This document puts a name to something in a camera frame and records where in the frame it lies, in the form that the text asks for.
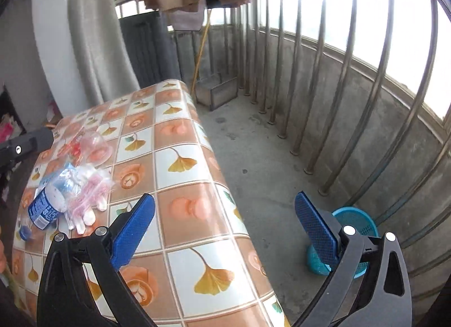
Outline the metal balcony railing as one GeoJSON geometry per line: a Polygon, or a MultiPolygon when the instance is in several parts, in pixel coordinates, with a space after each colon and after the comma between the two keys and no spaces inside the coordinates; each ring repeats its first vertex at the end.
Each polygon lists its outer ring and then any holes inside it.
{"type": "MultiPolygon", "coordinates": [[[[148,13],[115,0],[120,19],[148,13]]],[[[191,83],[203,32],[170,33],[191,83]]],[[[271,285],[304,308],[323,277],[294,208],[361,209],[400,243],[416,310],[450,278],[450,19],[436,0],[252,0],[216,8],[200,79],[238,96],[197,112],[271,285]]]]}

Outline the dark folded panel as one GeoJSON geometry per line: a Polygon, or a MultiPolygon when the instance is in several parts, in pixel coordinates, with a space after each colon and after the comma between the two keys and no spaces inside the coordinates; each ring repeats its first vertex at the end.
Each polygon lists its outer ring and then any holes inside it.
{"type": "Polygon", "coordinates": [[[160,11],[119,20],[129,60],[143,89],[165,79],[179,79],[174,46],[160,11]]]}

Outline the crushed plastic water bottle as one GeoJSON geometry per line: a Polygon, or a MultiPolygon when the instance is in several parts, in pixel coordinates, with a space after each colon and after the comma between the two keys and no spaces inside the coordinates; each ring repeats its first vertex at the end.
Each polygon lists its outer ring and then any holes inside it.
{"type": "Polygon", "coordinates": [[[67,213],[70,202],[80,194],[81,187],[78,170],[70,163],[50,174],[27,207],[26,214],[21,217],[18,229],[20,239],[30,241],[38,231],[44,231],[67,213]]]}

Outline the metal dustpan box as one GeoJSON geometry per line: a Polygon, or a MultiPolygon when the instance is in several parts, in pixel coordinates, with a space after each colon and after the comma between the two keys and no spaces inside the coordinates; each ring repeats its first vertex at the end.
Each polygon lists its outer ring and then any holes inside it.
{"type": "Polygon", "coordinates": [[[215,73],[195,87],[196,101],[214,111],[238,96],[238,77],[215,73]]]}

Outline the grey curtain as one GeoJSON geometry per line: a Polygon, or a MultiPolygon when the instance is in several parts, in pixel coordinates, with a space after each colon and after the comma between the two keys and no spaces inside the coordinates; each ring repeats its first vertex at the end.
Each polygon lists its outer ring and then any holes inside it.
{"type": "Polygon", "coordinates": [[[114,0],[68,0],[68,21],[77,67],[91,106],[139,89],[114,0]]]}

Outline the patterned vinyl tablecloth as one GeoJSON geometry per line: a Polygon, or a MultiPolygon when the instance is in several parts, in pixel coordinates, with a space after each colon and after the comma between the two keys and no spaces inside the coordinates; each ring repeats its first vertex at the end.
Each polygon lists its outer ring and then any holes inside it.
{"type": "Polygon", "coordinates": [[[96,226],[112,224],[144,193],[155,199],[154,219],[121,275],[158,326],[288,324],[183,82],[168,79],[63,118],[28,176],[20,213],[81,130],[105,139],[89,163],[115,183],[96,226]]]}

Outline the clear red-flower plastic wrapper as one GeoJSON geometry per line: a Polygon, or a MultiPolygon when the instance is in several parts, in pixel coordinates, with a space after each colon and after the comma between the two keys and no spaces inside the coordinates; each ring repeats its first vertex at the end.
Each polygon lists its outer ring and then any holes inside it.
{"type": "Polygon", "coordinates": [[[64,216],[70,230],[84,235],[96,222],[94,210],[105,212],[107,209],[114,183],[109,171],[90,164],[74,167],[69,174],[68,182],[73,187],[69,190],[64,216]]]}

